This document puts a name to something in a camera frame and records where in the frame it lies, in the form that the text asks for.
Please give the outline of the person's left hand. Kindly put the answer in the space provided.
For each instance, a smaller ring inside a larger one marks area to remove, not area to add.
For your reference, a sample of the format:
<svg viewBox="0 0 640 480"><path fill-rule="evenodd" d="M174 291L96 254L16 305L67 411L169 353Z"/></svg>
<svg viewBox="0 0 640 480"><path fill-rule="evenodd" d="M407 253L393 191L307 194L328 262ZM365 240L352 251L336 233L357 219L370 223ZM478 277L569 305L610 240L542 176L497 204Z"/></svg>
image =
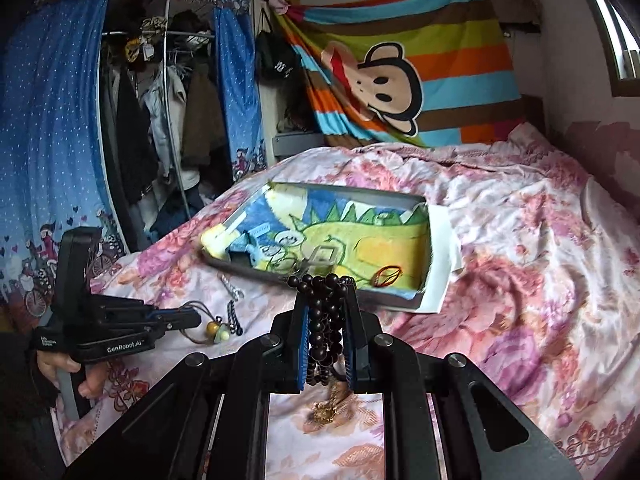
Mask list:
<svg viewBox="0 0 640 480"><path fill-rule="evenodd" d="M60 352L37 351L37 366L49 382L58 386L58 372L79 373L80 364L68 354ZM110 367L107 362L101 362L90 367L86 379L78 387L78 392L86 399L96 399L102 396L104 385L108 378Z"/></svg>

